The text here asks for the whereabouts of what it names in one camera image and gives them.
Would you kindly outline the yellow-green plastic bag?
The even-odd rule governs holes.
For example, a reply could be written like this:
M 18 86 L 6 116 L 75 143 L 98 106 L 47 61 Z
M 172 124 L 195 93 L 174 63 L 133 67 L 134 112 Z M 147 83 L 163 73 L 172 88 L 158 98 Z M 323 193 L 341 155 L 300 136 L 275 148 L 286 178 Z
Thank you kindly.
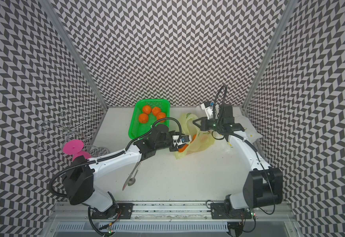
M 188 144 L 184 152 L 175 153 L 174 156 L 177 160 L 184 158 L 186 155 L 204 151 L 215 143 L 215 139 L 209 131 L 201 131 L 198 127 L 193 125 L 192 121 L 195 119 L 198 119 L 198 117 L 193 113 L 181 114 L 178 119 L 184 135 L 190 135 L 192 137 L 194 134 L 197 134 L 197 136 L 192 143 Z

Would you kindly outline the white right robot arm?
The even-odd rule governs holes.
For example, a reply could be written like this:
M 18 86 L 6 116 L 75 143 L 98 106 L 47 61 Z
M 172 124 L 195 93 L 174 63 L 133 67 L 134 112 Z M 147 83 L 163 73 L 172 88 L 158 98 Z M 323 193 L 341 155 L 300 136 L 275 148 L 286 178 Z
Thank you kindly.
M 254 209 L 282 203 L 283 173 L 279 168 L 273 168 L 259 154 L 249 140 L 244 127 L 240 123 L 235 123 L 232 106 L 221 105 L 217 114 L 213 102 L 201 104 L 200 109 L 206 115 L 194 120 L 193 124 L 201 131 L 216 132 L 221 135 L 240 156 L 248 171 L 242 191 L 227 195 L 226 204 L 231 209 Z

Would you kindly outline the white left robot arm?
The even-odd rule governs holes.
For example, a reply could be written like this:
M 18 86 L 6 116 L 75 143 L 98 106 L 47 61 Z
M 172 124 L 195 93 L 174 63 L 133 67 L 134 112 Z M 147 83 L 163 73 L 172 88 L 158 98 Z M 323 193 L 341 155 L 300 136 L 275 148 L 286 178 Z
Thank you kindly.
M 98 158 L 78 157 L 68 168 L 49 181 L 51 194 L 68 198 L 71 205 L 83 204 L 99 212 L 107 212 L 115 200 L 109 191 L 97 187 L 103 176 L 130 164 L 140 164 L 158 150 L 176 152 L 188 139 L 181 131 L 170 131 L 164 124 L 154 125 L 146 134 L 133 139 L 125 149 Z

